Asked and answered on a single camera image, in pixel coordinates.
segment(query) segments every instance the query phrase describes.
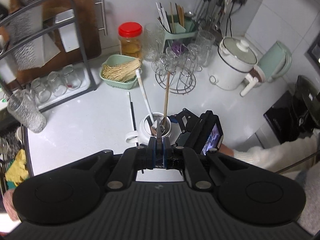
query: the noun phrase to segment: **display screen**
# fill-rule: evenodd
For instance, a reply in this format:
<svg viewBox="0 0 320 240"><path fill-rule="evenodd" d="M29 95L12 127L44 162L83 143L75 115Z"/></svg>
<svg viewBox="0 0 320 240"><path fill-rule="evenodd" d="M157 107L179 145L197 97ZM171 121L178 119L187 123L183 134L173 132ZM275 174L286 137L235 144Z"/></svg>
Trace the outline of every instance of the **display screen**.
<svg viewBox="0 0 320 240"><path fill-rule="evenodd" d="M205 143L205 145L202 149L202 153L205 155L206 152L209 151L210 149L217 148L220 137L221 137L221 135L218 131L217 124L215 124L208 139L207 139L207 142Z"/></svg>

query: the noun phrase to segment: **ribbed black surface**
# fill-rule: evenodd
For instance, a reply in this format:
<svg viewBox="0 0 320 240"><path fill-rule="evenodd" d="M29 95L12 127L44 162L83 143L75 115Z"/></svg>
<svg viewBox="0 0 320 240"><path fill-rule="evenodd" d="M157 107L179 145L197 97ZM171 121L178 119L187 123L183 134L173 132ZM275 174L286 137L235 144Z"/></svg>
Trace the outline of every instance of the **ribbed black surface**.
<svg viewBox="0 0 320 240"><path fill-rule="evenodd" d="M128 190L106 195L90 215L57 227L23 222L5 239L28 240L304 240L311 236L297 224L260 228L228 216L209 193L185 182L133 182Z"/></svg>

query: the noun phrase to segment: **gray dish rack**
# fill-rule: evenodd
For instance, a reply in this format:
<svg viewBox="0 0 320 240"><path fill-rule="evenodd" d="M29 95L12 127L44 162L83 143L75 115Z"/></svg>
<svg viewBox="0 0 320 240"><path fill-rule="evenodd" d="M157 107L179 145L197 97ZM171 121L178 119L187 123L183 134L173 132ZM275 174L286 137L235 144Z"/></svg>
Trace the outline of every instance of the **gray dish rack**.
<svg viewBox="0 0 320 240"><path fill-rule="evenodd" d="M47 1L47 0L26 0L25 6L23 8L21 8L18 11L10 14L8 17L6 17L5 19L3 19L0 22L0 27L8 25L18 15L26 12L27 10L30 10L30 9L32 9L34 7L37 7L37 6L41 5L45 1ZM55 21L53 21L53 25L52 26L45 27L41 31L39 31L37 33L34 33L33 35L23 39L22 41L19 41L17 44L10 44L10 40L9 40L6 43L6 45L4 46L4 49L0 53L0 60L1 60L4 57L6 57L7 55L9 55L10 53L12 53L14 50L24 46L25 44L29 43L30 41L33 41L33 40L35 40L35 39L37 39L37 38L39 38L39 37L41 37L41 36L43 36L43 35L45 35L47 33L50 33L50 32L52 32L52 31L54 31L56 29L59 29L61 27L66 26L66 25L69 25L69 24L72 24L72 23L75 24L76 35L77 35L77 38L78 38L79 48L80 48L82 59L83 59L82 62L84 63L84 66L85 66L85 68L87 70L87 73L88 73L88 76L89 76L89 80L90 80L90 85L86 90L80 91L79 93L76 93L74 95L70 95L67 98L63 98L60 101L55 102L55 103L53 103L53 104L41 109L40 110L41 112L45 112L45 111L47 111L47 110L49 110L49 109L51 109L51 108L53 108L55 106L58 106L58 105L60 105L62 103L65 103L65 102L67 102L69 100L72 100L72 99L74 99L76 97L79 97L81 95L84 95L84 94L86 94L86 93L88 93L90 91L94 91L94 90L97 89L97 84L94 81L91 69L90 69L89 64L88 64L87 56L85 54L84 43L83 43L83 40L82 40L82 37L81 37L81 33L80 33L80 27L79 27L79 22L78 22L78 13L76 11L76 5L75 5L74 0L69 0L69 1L70 1L70 4L71 4L71 9L73 9L73 11L74 11L74 17L66 19L66 20L64 20L62 22L59 22L59 23L55 23ZM12 94L12 91L8 88L7 84L1 78L0 78L0 86L2 87L2 89L4 90L4 92L7 95L11 95ZM31 158L30 158L29 146L28 146L28 129L26 129L24 126L22 126L22 136L23 136L23 145L24 145L24 148L25 148L25 151L26 151L27 168L28 168L29 176L32 177L33 176L33 170L32 170L32 164L31 164Z"/></svg>

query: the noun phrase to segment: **lid knob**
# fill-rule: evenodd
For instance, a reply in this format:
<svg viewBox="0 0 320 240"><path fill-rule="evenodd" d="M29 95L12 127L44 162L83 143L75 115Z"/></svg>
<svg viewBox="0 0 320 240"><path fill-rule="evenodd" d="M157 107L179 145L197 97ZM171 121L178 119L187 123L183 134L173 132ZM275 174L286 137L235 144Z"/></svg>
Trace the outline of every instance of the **lid knob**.
<svg viewBox="0 0 320 240"><path fill-rule="evenodd" d="M243 52L248 52L249 51L249 43L245 40L240 40L240 42L237 42L237 47L239 48L239 50L243 51Z"/></svg>

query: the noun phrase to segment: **plastic jar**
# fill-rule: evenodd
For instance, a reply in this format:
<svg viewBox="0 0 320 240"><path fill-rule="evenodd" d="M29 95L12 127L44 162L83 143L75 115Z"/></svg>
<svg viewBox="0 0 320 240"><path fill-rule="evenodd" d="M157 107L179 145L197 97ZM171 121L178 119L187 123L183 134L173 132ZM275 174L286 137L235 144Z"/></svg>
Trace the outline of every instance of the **plastic jar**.
<svg viewBox="0 0 320 240"><path fill-rule="evenodd" d="M142 26L135 22L123 23L119 26L118 33L121 54L142 58Z"/></svg>

